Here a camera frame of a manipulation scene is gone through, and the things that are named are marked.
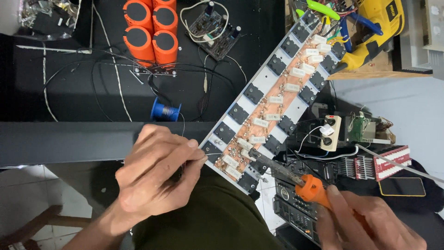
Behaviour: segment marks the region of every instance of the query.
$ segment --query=drill brand logo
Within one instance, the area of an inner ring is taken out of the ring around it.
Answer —
[[[387,7],[385,7],[385,10],[387,11],[390,22],[393,21],[393,19],[395,19],[395,17],[398,15],[398,8],[396,7],[395,0],[389,3]]]

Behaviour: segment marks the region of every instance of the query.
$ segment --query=blue solder spool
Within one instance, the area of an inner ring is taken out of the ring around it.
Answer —
[[[159,98],[156,97],[154,100],[153,109],[151,110],[151,121],[177,121],[179,118],[180,108],[182,104],[179,105],[179,108],[165,106],[163,104],[158,103]]]

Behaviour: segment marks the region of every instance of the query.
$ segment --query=fingernail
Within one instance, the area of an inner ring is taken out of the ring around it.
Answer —
[[[188,141],[188,146],[189,146],[190,148],[197,147],[197,145],[198,145],[198,143],[197,143],[197,141],[194,140],[194,139]]]
[[[317,216],[318,218],[322,218],[325,216],[325,207],[323,205],[317,205],[316,207],[316,211],[317,211]]]
[[[335,185],[328,186],[327,191],[332,195],[340,195],[341,194]]]

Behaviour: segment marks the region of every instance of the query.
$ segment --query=smartphone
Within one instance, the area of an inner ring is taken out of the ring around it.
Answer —
[[[418,177],[389,177],[379,182],[379,190],[385,196],[425,196],[424,185]]]

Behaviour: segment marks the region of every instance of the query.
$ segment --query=hand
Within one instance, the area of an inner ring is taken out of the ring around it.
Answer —
[[[115,177],[120,193],[108,216],[112,235],[122,234],[151,215],[188,203],[207,160],[196,140],[171,134],[166,127],[145,125]],[[185,163],[178,182],[169,178]]]
[[[319,206],[317,230],[324,250],[426,250],[425,240],[400,221],[379,197],[358,196],[339,192],[331,185],[327,197],[332,211]],[[351,209],[363,215],[374,232],[370,238],[351,214]]]

